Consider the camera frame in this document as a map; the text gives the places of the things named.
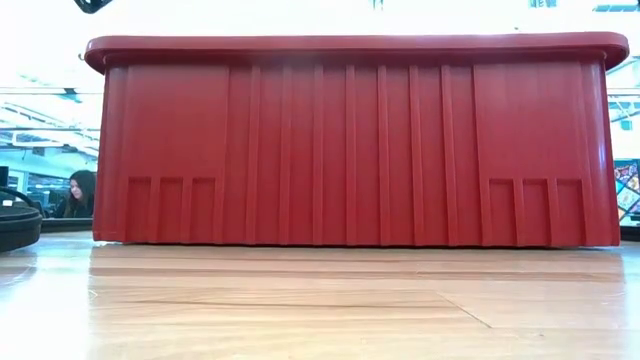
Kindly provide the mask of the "black curved object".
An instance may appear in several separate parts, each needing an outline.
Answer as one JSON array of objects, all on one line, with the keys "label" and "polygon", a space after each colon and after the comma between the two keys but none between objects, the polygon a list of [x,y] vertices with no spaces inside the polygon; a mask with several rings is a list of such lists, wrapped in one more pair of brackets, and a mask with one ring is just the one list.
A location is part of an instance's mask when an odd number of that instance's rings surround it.
[{"label": "black curved object", "polygon": [[0,205],[2,207],[33,208],[32,201],[23,193],[0,186]]}]

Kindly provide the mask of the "red plastic bin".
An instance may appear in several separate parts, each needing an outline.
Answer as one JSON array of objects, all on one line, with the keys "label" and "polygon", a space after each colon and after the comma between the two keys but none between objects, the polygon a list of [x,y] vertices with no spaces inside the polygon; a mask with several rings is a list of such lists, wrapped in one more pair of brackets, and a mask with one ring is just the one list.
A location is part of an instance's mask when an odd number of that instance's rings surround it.
[{"label": "red plastic bin", "polygon": [[595,247],[620,240],[615,32],[104,36],[100,241]]}]

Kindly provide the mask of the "black banded slide sandal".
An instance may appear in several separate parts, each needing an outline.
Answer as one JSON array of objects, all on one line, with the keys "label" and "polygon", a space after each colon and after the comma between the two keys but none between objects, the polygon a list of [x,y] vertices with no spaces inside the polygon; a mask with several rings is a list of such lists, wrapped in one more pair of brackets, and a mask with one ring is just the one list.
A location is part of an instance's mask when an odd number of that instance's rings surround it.
[{"label": "black banded slide sandal", "polygon": [[36,243],[42,221],[42,215],[35,208],[0,206],[0,253]]}]

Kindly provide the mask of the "person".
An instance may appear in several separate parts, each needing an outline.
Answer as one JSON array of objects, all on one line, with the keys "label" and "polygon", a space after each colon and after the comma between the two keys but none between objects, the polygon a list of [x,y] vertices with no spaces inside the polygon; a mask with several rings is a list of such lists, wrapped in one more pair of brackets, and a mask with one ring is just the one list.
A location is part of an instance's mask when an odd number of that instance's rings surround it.
[{"label": "person", "polygon": [[92,218],[96,175],[89,170],[78,170],[69,178],[69,193],[56,207],[54,218]]}]

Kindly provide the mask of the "colourful patterned panel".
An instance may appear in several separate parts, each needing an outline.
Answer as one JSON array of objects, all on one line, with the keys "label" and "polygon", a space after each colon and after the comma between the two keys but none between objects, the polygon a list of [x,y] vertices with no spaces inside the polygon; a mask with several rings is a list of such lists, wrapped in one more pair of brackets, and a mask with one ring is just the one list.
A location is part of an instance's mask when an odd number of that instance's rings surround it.
[{"label": "colourful patterned panel", "polygon": [[621,226],[640,226],[640,159],[614,161],[618,217]]}]

